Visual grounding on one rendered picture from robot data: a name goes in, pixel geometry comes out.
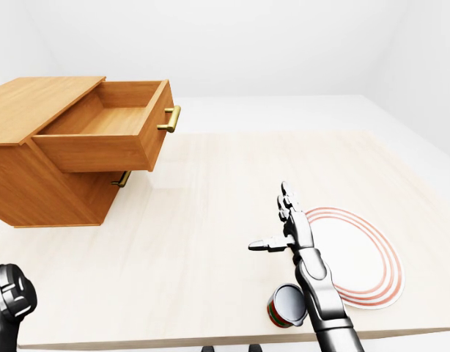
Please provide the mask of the closed wooden drawer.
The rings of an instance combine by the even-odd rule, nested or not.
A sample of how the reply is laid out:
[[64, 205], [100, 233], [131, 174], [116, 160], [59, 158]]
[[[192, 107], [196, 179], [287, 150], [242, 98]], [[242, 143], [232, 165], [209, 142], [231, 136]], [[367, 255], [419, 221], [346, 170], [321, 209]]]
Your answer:
[[70, 189], [81, 200], [79, 208], [86, 217], [75, 226], [101, 225], [120, 187], [112, 182], [120, 181], [124, 172], [63, 173]]

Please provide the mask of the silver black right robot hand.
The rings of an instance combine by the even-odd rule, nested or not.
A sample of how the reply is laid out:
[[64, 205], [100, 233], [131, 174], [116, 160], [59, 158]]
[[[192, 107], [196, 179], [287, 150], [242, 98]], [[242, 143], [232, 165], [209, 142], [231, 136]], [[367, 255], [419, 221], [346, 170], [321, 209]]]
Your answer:
[[283, 235], [254, 241], [248, 245], [251, 251], [282, 252], [286, 248], [296, 251], [314, 246], [309, 220], [300, 206], [289, 183], [281, 183], [281, 194], [277, 197], [279, 218], [284, 223]]

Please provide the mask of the red and green tin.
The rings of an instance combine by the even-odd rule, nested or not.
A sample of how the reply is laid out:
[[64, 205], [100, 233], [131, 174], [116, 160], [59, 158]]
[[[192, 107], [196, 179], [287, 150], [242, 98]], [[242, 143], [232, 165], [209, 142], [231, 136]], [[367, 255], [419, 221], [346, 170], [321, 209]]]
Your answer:
[[267, 312], [271, 322], [279, 328], [302, 326], [308, 315], [303, 291], [291, 283], [278, 286], [268, 300]]

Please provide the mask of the wooden cabinet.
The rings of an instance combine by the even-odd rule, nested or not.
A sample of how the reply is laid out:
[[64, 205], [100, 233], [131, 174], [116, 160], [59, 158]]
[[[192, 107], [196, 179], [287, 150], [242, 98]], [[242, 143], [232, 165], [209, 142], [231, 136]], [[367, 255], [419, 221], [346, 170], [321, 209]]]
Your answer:
[[0, 86], [0, 220], [14, 227], [75, 226], [86, 219], [63, 172], [32, 137], [103, 76], [16, 78]]

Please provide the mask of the open wooden drawer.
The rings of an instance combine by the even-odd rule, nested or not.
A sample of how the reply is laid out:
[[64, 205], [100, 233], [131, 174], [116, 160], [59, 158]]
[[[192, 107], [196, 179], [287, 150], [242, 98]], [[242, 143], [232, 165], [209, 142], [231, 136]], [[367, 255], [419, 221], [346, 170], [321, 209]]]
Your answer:
[[63, 172], [153, 170], [174, 103], [169, 81], [103, 81], [33, 142]]

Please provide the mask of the white plate with red rings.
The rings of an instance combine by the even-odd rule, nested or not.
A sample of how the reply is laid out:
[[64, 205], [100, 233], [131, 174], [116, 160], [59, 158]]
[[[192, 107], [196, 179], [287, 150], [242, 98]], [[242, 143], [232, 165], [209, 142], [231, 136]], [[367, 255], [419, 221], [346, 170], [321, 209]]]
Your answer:
[[306, 212], [314, 245], [343, 302], [359, 309], [394, 304], [405, 287], [402, 261], [389, 239], [363, 217], [335, 207]]

